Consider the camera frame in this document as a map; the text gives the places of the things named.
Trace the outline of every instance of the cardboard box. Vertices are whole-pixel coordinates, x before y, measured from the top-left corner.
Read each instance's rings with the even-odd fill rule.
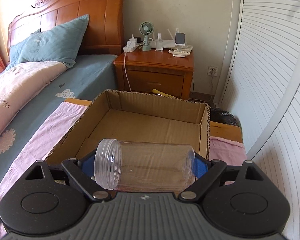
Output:
[[[48,164],[80,159],[103,138],[190,144],[209,158],[210,107],[158,95],[106,90],[98,95],[47,157]]]

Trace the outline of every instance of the wooden headboard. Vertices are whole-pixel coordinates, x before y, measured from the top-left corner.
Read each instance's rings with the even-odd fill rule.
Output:
[[[122,5],[123,0],[37,0],[10,23],[8,51],[39,28],[44,32],[89,14],[79,54],[119,55],[124,46]]]

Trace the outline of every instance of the blue bed sheet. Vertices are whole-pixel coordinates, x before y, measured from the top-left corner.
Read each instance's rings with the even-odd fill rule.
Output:
[[[78,56],[72,68],[52,81],[19,111],[3,132],[8,131],[8,136],[0,145],[0,182],[25,144],[66,96],[93,100],[103,90],[116,89],[115,58],[115,55]]]

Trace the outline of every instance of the blue pillow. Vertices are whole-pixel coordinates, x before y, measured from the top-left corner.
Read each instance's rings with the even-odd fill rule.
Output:
[[[27,39],[21,49],[17,64],[21,62],[61,61],[67,67],[75,64],[83,35],[87,29],[89,15],[36,33]]]
[[[17,43],[16,45],[12,45],[10,47],[10,52],[9,52],[9,59],[10,59],[10,64],[6,67],[5,70],[9,70],[12,67],[14,67],[15,65],[17,65],[17,61],[18,58],[20,56],[21,53],[21,49],[23,48],[24,44],[26,43],[26,41],[28,39],[31,39],[31,36],[33,34],[39,33],[41,31],[41,29],[36,30],[34,33],[31,33],[30,36],[26,39],[24,39],[23,41]]]

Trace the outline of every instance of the wooden nightstand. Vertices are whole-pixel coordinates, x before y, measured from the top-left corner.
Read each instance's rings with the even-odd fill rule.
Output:
[[[126,56],[126,69],[133,92],[152,93],[157,89],[168,95],[188,99],[194,71],[193,52],[184,58],[168,52],[136,49]],[[124,53],[114,61],[119,90],[130,91],[124,71]]]

